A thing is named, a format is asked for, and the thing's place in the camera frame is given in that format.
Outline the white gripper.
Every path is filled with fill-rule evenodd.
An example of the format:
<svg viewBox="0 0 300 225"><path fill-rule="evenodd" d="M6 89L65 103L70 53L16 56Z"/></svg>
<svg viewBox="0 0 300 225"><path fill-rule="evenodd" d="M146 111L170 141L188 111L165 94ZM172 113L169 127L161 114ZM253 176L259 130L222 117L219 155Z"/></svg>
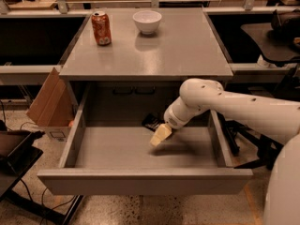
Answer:
<svg viewBox="0 0 300 225"><path fill-rule="evenodd" d="M155 131L150 143L158 146L172 134L173 129L185 126L194 116L201 113L199 108L189 107L183 99L178 97L165 111L164 121Z"/></svg>

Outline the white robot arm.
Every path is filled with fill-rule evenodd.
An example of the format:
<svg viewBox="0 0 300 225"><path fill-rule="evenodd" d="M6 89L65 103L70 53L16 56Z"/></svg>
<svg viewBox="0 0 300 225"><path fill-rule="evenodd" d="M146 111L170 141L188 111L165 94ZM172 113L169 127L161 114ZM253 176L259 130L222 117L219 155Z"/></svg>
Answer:
<svg viewBox="0 0 300 225"><path fill-rule="evenodd" d="M219 82L188 79L164 113L151 144L159 145L194 116L214 110L283 145L270 175L263 225L300 225L300 103L227 92Z"/></svg>

